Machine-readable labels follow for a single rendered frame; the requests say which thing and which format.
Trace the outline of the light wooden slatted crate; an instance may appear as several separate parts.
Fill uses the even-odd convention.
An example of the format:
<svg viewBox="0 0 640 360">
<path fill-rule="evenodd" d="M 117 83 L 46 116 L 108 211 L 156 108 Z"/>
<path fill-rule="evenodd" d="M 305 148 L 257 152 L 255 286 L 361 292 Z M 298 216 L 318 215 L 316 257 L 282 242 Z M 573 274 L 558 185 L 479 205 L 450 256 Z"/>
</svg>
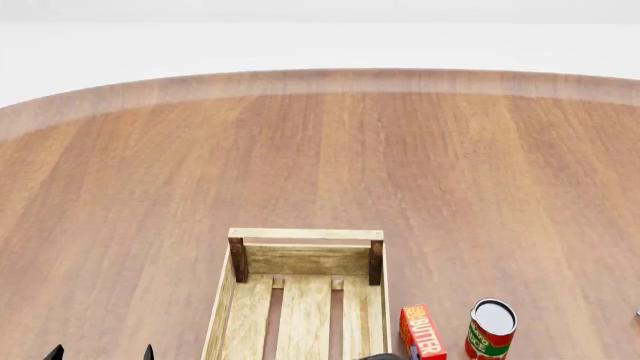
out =
<svg viewBox="0 0 640 360">
<path fill-rule="evenodd" d="M 344 360 L 391 353 L 382 230 L 232 228 L 200 360 L 262 360 L 282 290 L 276 360 L 328 360 L 332 293 Z"/>
</svg>

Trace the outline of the red butter box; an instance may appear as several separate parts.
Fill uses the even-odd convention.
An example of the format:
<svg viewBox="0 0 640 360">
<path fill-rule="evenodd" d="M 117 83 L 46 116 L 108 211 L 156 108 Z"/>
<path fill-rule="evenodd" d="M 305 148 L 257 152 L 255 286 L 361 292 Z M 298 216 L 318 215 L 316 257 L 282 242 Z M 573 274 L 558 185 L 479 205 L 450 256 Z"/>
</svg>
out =
<svg viewBox="0 0 640 360">
<path fill-rule="evenodd" d="M 448 352 L 427 305 L 402 308 L 399 323 L 409 360 L 447 360 Z"/>
</svg>

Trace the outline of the red tomato sauce can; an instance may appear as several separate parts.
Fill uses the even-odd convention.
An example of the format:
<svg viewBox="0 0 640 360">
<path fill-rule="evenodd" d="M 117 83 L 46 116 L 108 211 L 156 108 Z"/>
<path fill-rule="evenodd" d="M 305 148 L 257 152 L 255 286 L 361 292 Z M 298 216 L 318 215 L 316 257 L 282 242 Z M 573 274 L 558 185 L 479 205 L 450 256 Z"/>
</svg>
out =
<svg viewBox="0 0 640 360">
<path fill-rule="evenodd" d="M 470 360 L 506 360 L 517 329 L 515 311 L 499 299 L 481 299 L 470 311 L 465 352 Z"/>
</svg>

